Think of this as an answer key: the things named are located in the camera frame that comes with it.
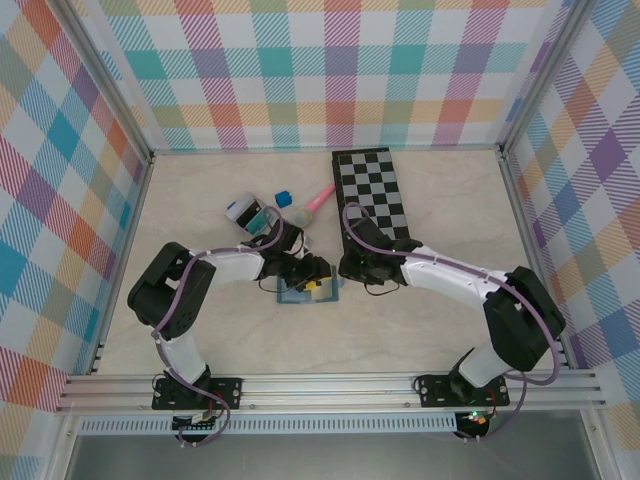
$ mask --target gray floor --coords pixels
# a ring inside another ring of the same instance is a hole
[[[200,449],[172,437],[82,437],[68,480],[589,480],[599,478],[578,412],[523,413],[502,436],[225,435]]]
[[[480,266],[526,264],[492,151],[402,151],[393,159],[412,237]],[[224,217],[227,205],[247,191],[273,203],[285,189],[304,204],[333,181],[330,160],[327,152],[158,158],[98,373],[161,371],[148,329],[125,300],[166,242],[237,245],[247,238]],[[307,233],[316,254],[339,262],[334,198]],[[375,298],[347,282],[340,294],[337,303],[299,306],[278,305],[253,282],[211,290],[195,325],[198,346],[214,373],[433,371],[449,370],[488,336],[482,313],[430,291]]]

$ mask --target vent grille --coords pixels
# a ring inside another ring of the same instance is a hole
[[[189,431],[210,433],[206,428]],[[453,413],[246,415],[231,418],[226,434],[453,432]],[[173,435],[171,417],[85,417],[80,435]]]

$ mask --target black and white checkerboard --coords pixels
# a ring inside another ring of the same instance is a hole
[[[409,237],[398,181],[388,148],[333,152],[340,222],[347,203],[364,206],[373,221],[392,239]],[[352,208],[348,218],[361,218],[362,212]]]

